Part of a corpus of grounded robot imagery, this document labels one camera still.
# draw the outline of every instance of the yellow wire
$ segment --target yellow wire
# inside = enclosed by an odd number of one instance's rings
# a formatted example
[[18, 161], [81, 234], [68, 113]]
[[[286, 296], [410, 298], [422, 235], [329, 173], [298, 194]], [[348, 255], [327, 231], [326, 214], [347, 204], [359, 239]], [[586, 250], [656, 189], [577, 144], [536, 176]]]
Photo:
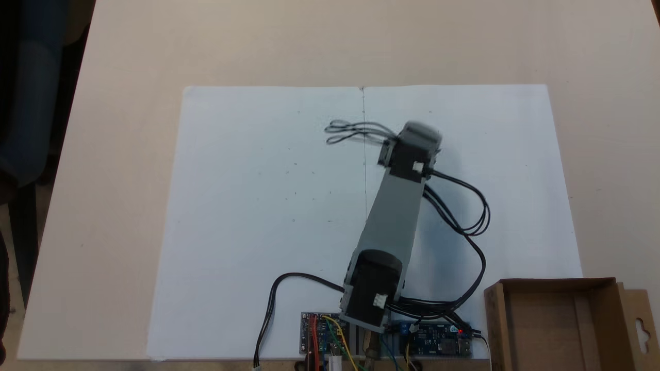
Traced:
[[339, 332], [339, 336], [341, 336], [341, 341], [344, 343], [344, 347], [346, 348], [346, 354], [348, 355], [348, 359], [350, 360], [350, 363], [353, 364], [353, 368], [355, 369], [355, 371], [359, 371], [358, 366], [355, 364], [355, 361], [353, 360], [353, 356], [350, 355], [350, 350], [348, 349], [348, 343], [346, 342], [346, 338], [344, 337], [344, 331], [341, 330], [341, 325], [339, 325], [339, 322], [337, 322], [334, 318], [330, 318], [328, 316], [321, 316], [321, 318], [332, 321], [335, 324], [335, 326], [337, 326], [337, 332]]
[[411, 348], [411, 342], [409, 341], [406, 344], [406, 369], [408, 371], [411, 371], [410, 363], [411, 363], [411, 353], [410, 353], [410, 348]]

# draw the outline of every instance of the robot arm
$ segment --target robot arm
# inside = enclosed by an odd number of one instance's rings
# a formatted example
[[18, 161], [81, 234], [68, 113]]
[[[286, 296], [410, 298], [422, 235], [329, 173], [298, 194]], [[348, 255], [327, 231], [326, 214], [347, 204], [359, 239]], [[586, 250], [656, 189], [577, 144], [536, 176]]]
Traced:
[[441, 135], [409, 121], [386, 140], [378, 164], [385, 166], [376, 200], [344, 279], [341, 318], [383, 332], [385, 307], [398, 299], [411, 258], [427, 174], [433, 169]]

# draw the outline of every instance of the blue circuit board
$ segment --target blue circuit board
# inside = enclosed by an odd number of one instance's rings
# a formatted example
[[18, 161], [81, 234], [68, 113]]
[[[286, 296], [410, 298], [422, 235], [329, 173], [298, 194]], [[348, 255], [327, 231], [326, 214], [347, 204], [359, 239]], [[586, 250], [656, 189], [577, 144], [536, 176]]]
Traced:
[[411, 333], [414, 322], [399, 322], [399, 353], [406, 353], [410, 342], [410, 355], [470, 357], [472, 341], [469, 335], [448, 323], [420, 323], [417, 332]]

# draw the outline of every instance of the black cable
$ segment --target black cable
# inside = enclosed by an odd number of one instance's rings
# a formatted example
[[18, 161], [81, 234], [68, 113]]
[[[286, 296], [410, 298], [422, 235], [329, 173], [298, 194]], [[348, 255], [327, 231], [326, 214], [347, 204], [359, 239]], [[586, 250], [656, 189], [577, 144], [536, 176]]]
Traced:
[[261, 325], [261, 331], [259, 332], [259, 337], [257, 338], [257, 346], [254, 350], [254, 358], [252, 359], [252, 366], [253, 367], [258, 367], [259, 366], [259, 348], [261, 346], [261, 341], [263, 340], [263, 337], [266, 335], [266, 330], [268, 329], [268, 324], [271, 321], [271, 318], [273, 317], [273, 311], [275, 309], [275, 294], [277, 293], [277, 287], [280, 285], [280, 282], [282, 282], [284, 279], [289, 278], [289, 277], [302, 277], [306, 279], [310, 279], [312, 281], [318, 282], [320, 284], [323, 284], [329, 288], [332, 288], [333, 290], [337, 290], [339, 292], [344, 292], [344, 288], [335, 285], [334, 283], [330, 281], [326, 281], [325, 279], [322, 279], [320, 277], [316, 277], [315, 275], [310, 275], [307, 273], [297, 273], [297, 272], [291, 272], [291, 273], [285, 273], [281, 275], [280, 277], [277, 277], [275, 282], [273, 282], [273, 285], [271, 287], [271, 293], [268, 296], [268, 304], [266, 305], [266, 316], [263, 318], [263, 324]]
[[325, 142], [329, 145], [337, 144], [346, 139], [361, 135], [365, 141], [382, 145], [385, 140], [396, 140], [397, 135], [388, 127], [378, 122], [350, 123], [342, 119], [334, 119], [324, 129], [326, 133], [336, 134], [328, 137]]
[[479, 248], [479, 246], [472, 241], [472, 236], [478, 236], [482, 234], [490, 225], [490, 206], [486, 202], [486, 198], [483, 193], [479, 191], [476, 187], [462, 180], [456, 179], [454, 177], [443, 174], [439, 171], [432, 170], [429, 175], [437, 176], [441, 179], [449, 180], [455, 184], [463, 186], [471, 191], [473, 191], [483, 204], [483, 210], [478, 221], [471, 225], [470, 227], [463, 228], [453, 213], [449, 210], [447, 205], [444, 203], [442, 198], [428, 185], [424, 186], [424, 193], [422, 194], [423, 198], [431, 203], [431, 206], [435, 208], [440, 217], [454, 230], [456, 233], [462, 235], [464, 239], [470, 244], [472, 249], [474, 249], [481, 260], [481, 270], [475, 279], [474, 283], [465, 291], [461, 297], [453, 301], [435, 301], [435, 300], [423, 300], [415, 298], [400, 297], [397, 302], [390, 304], [389, 309], [392, 312], [403, 314], [410, 318], [417, 319], [418, 321], [425, 320], [435, 320], [443, 318], [449, 323], [455, 325], [462, 331], [470, 335], [480, 334], [480, 331], [472, 329], [470, 325], [465, 323], [456, 313], [456, 309], [463, 305], [467, 299], [474, 294], [474, 292], [481, 284], [481, 280], [486, 271], [486, 257]]
[[481, 339], [486, 343], [486, 350], [488, 350], [488, 364], [490, 365], [490, 371], [493, 369], [493, 361], [492, 361], [492, 354], [490, 354], [490, 345], [488, 345], [488, 341], [486, 340], [485, 337], [483, 337], [481, 334], [475, 335], [477, 339]]

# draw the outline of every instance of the blue wire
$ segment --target blue wire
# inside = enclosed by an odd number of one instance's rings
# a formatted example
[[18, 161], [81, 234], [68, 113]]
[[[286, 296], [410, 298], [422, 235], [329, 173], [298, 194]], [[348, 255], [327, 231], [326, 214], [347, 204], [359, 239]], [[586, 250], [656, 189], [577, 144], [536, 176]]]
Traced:
[[387, 343], [385, 342], [385, 339], [383, 338], [383, 335], [380, 335], [380, 342], [383, 345], [385, 345], [385, 349], [387, 350], [387, 355], [389, 355], [392, 362], [394, 362], [395, 371], [401, 370], [401, 367], [399, 366], [399, 363], [397, 362], [396, 358], [394, 358], [394, 353], [392, 353], [392, 350], [389, 348], [389, 345], [387, 345]]

